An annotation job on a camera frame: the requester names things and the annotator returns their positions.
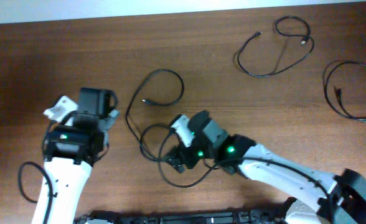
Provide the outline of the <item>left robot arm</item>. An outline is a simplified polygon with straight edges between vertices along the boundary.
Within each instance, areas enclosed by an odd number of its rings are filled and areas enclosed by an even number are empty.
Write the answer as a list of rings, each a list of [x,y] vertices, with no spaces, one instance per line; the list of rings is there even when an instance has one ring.
[[[51,121],[41,149],[43,182],[33,223],[72,223],[93,166],[109,150],[119,112],[112,90],[81,88],[78,101],[60,96],[44,111]]]

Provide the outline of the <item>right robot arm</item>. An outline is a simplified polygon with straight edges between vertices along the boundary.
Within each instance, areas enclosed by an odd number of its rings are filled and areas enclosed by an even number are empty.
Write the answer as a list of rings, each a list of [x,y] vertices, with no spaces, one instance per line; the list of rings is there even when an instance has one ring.
[[[249,137],[230,135],[204,110],[177,115],[169,125],[179,140],[162,162],[182,173],[200,160],[210,170],[270,185],[290,197],[273,223],[366,223],[366,178],[345,169],[340,175],[285,159]]]

